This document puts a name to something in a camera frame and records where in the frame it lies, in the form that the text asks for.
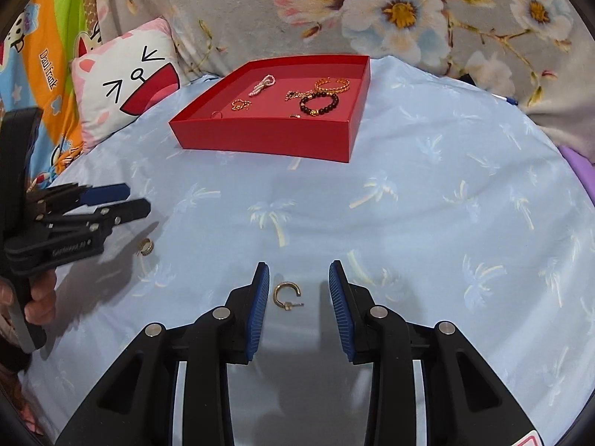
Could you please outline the person's left hand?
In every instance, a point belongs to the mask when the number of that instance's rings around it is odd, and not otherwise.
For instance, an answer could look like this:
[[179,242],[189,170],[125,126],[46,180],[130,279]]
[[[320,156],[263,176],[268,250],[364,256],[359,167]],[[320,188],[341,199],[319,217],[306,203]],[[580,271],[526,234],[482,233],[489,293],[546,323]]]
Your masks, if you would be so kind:
[[[1,333],[8,336],[13,331],[13,326],[6,318],[6,309],[13,302],[13,293],[7,282],[1,284]],[[38,275],[31,282],[31,301],[25,306],[26,320],[33,325],[47,325],[54,320],[57,312],[57,274],[48,270]]]

